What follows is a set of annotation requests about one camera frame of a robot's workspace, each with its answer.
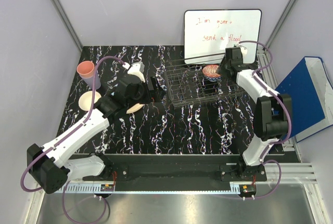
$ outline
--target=wire dish rack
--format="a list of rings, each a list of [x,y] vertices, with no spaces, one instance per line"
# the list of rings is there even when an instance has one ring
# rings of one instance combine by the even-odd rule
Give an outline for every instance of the wire dish rack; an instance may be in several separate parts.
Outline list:
[[[221,62],[221,57],[209,59],[209,64]],[[165,62],[164,72],[168,94],[175,107],[187,104],[205,103],[240,96],[245,90],[235,82],[221,77],[216,82],[205,78],[202,69],[206,64],[202,60],[185,64],[184,59]]]

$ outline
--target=patterned bowl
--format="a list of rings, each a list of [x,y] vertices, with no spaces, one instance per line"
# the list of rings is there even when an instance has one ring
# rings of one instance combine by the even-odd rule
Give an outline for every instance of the patterned bowl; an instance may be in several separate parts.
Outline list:
[[[210,64],[202,69],[202,73],[205,79],[209,80],[210,82],[216,82],[221,78],[221,75],[217,73],[218,69],[218,64]]]

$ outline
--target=metal floor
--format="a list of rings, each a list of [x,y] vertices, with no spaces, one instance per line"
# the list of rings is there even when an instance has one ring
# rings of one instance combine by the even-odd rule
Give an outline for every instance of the metal floor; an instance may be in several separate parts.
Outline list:
[[[258,185],[258,195],[269,190],[267,185]],[[87,197],[87,194],[67,194],[66,209]],[[100,223],[315,223],[301,185],[280,185],[267,198],[245,202],[218,195],[149,194],[115,194],[108,202],[109,209]],[[103,208],[102,202],[89,199],[70,210],[69,215],[79,222],[91,222],[100,216]],[[44,197],[37,223],[71,223],[62,212],[61,194]]]

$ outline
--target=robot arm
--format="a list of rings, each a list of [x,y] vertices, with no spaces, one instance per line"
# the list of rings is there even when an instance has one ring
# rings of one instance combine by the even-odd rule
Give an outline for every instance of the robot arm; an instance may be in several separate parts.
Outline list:
[[[254,136],[238,164],[238,173],[248,175],[255,173],[274,143],[288,131],[286,115],[271,93],[281,99],[289,114],[291,114],[291,98],[271,89],[259,78],[250,64],[244,64],[242,50],[240,46],[227,48],[218,72],[234,80],[256,102],[253,119]]]
[[[28,165],[40,154],[52,148],[29,170],[46,193],[54,193],[69,180],[86,176],[107,179],[111,176],[112,163],[103,154],[75,160],[69,160],[69,158],[94,135],[125,114],[135,112],[152,101],[161,101],[165,95],[164,90],[154,77],[151,77],[147,83],[142,74],[143,70],[144,65],[141,62],[132,64],[110,95],[101,97],[94,104],[94,109],[87,121],[83,122],[88,114],[51,142],[42,147],[33,144],[28,148]],[[67,139],[60,145],[56,145],[67,135],[69,135]]]

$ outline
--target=marble surface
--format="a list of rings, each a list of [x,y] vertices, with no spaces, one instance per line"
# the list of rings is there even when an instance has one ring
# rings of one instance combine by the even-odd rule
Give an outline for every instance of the marble surface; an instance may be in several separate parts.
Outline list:
[[[133,63],[142,61],[146,78],[156,76],[166,91],[165,61],[183,57],[183,46],[91,46],[84,47],[80,62],[94,63],[104,56],[116,56]],[[122,66],[107,60],[99,68],[101,93],[117,84]],[[78,100],[89,87],[76,73],[61,119],[58,135],[78,121],[86,112]],[[101,151],[126,154],[239,154],[253,137],[254,102],[247,93],[205,103],[174,107],[168,93],[161,103],[145,105],[98,133],[78,153]],[[273,148],[281,153],[281,148]]]

